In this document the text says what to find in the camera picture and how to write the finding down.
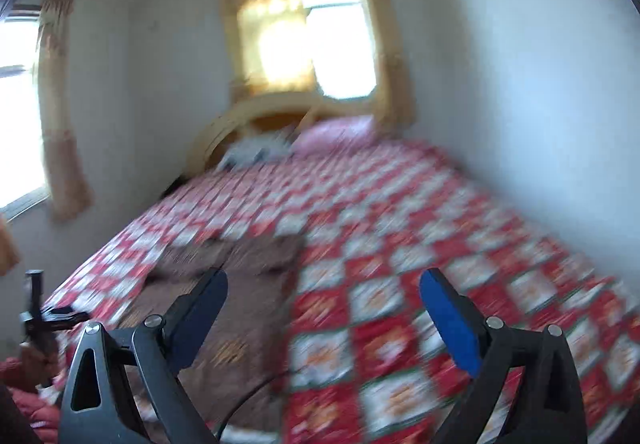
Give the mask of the brown knit sweater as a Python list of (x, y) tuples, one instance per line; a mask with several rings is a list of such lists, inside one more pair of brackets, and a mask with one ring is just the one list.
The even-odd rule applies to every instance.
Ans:
[(305, 246), (300, 234), (209, 238), (169, 245), (120, 320), (129, 328), (164, 314), (210, 269), (228, 277), (228, 297), (191, 367), (178, 378), (198, 413), (212, 426), (248, 390), (284, 367), (284, 330)]

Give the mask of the yellow side curtain near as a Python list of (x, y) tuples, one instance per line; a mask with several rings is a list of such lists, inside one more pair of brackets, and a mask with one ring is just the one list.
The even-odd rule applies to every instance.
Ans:
[(0, 217), (0, 275), (4, 276), (20, 263), (10, 230), (3, 217)]

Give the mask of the yellow side window curtain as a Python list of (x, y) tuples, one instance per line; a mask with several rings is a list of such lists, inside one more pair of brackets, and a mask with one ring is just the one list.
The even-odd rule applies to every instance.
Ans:
[(74, 0), (43, 0), (38, 22), (36, 80), (42, 130), (43, 168), (52, 216), (66, 222), (92, 204), (70, 120), (67, 97), (70, 16)]

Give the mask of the side window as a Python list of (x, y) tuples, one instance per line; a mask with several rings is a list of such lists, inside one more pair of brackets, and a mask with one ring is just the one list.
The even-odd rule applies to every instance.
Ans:
[(39, 12), (1, 22), (1, 213), (13, 219), (48, 197), (37, 85)]

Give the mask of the red patchwork bedspread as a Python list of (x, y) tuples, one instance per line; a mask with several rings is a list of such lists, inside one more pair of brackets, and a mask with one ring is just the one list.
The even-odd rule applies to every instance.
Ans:
[(616, 277), (504, 207), (433, 146), (209, 171), (132, 221), (58, 287), (51, 305), (108, 327), (169, 245), (262, 234), (305, 238), (284, 330), (284, 367), (218, 426), (228, 441), (421, 443), (469, 384), (419, 296), (442, 270), (487, 316), (561, 327), (603, 443), (639, 398), (639, 303)]

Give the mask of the grey patterned pillow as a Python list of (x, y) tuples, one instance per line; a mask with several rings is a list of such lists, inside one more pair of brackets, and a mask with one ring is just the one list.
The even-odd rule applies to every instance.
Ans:
[(287, 159), (292, 154), (292, 142), (283, 132), (271, 132), (233, 142), (216, 169), (229, 171)]

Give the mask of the yellow curtain behind bed right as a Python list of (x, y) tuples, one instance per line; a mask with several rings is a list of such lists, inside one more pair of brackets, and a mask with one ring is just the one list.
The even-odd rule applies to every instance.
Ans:
[(404, 56), (404, 45), (392, 0), (366, 0), (375, 40), (378, 84), (374, 110), (386, 132), (408, 128), (416, 120), (416, 100)]

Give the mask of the yellow curtain behind bed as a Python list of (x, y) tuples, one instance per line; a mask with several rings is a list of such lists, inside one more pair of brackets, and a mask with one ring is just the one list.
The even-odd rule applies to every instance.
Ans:
[(404, 56), (404, 45), (392, 0), (366, 0), (375, 40), (378, 84), (374, 110), (386, 132), (408, 128), (416, 120), (416, 100)]
[(232, 102), (316, 88), (302, 0), (220, 0), (220, 15)]

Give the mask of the cream wooden headboard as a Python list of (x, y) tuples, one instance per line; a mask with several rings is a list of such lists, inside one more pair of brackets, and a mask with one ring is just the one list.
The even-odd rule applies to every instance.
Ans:
[(231, 142), (293, 127), (304, 130), (317, 121), (374, 113), (374, 100), (337, 100), (317, 92), (277, 92), (235, 103), (195, 137), (182, 174), (193, 178), (221, 161)]

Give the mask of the pink pillow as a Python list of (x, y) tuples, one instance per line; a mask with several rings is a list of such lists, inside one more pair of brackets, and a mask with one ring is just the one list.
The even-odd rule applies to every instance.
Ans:
[(308, 156), (361, 149), (378, 141), (374, 117), (328, 119), (303, 130), (292, 143), (294, 155)]

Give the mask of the yellow curtain behind bed left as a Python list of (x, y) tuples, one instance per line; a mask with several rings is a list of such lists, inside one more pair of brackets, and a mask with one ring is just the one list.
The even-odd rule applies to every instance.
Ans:
[(232, 102), (316, 88), (302, 0), (220, 0), (220, 15)]

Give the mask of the window behind bed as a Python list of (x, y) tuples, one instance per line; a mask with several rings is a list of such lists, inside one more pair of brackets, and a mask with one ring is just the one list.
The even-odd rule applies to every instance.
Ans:
[(367, 97), (378, 81), (366, 0), (302, 0), (314, 72), (332, 99)]

